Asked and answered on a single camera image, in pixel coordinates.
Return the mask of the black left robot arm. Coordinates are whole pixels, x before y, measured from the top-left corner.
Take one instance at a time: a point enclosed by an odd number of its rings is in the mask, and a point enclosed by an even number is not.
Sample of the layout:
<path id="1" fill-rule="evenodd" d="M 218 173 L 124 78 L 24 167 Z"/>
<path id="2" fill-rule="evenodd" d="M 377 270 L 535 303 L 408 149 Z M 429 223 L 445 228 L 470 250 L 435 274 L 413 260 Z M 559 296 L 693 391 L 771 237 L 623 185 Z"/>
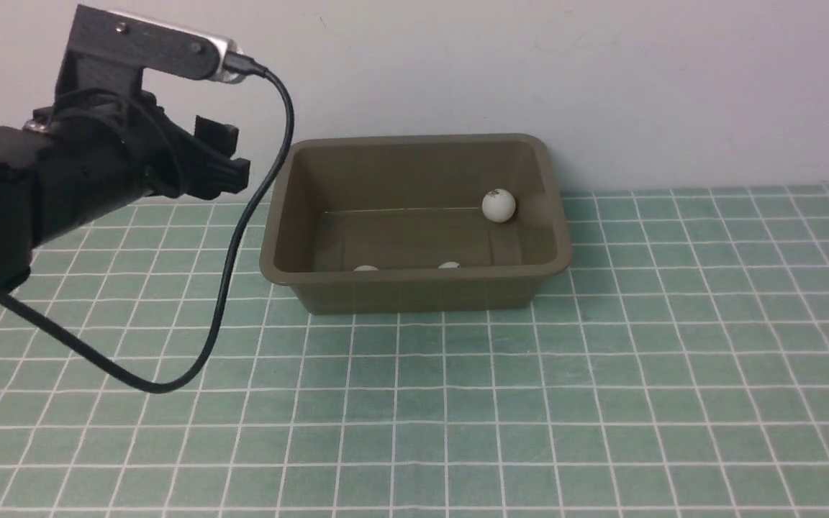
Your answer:
<path id="1" fill-rule="evenodd" d="M 197 116 L 187 132 L 150 93 L 87 88 L 36 109 L 42 130 L 0 127 L 0 289 L 19 288 L 36 248 L 142 198 L 213 200 L 249 183 L 239 129 Z"/>

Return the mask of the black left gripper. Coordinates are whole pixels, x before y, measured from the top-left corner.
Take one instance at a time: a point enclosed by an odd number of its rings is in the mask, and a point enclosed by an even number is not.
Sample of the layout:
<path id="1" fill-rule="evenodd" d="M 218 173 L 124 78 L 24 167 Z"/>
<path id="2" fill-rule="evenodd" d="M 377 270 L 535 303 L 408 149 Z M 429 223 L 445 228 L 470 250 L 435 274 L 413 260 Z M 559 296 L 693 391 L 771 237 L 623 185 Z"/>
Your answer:
<path id="1" fill-rule="evenodd" d="M 251 162 L 230 160 L 239 127 L 195 116 L 196 140 L 224 158 L 193 158 L 178 125 L 148 97 L 74 91 L 34 109 L 32 122 L 50 143 L 36 166 L 46 217 L 97 217 L 149 196 L 211 201 L 249 184 Z"/>

